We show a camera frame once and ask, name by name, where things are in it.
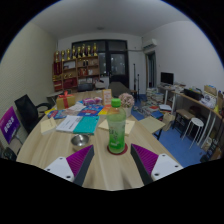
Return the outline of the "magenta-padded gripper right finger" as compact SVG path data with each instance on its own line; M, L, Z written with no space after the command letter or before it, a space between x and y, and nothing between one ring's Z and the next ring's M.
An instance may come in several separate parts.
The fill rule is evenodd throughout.
M182 169L182 166L167 154L157 155L139 145L131 145L131 155L144 185Z

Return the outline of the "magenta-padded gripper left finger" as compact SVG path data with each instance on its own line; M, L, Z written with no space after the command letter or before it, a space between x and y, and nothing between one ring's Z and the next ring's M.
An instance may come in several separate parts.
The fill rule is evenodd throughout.
M90 145L67 158L58 157L45 168L45 171L82 186L93 157L94 146Z

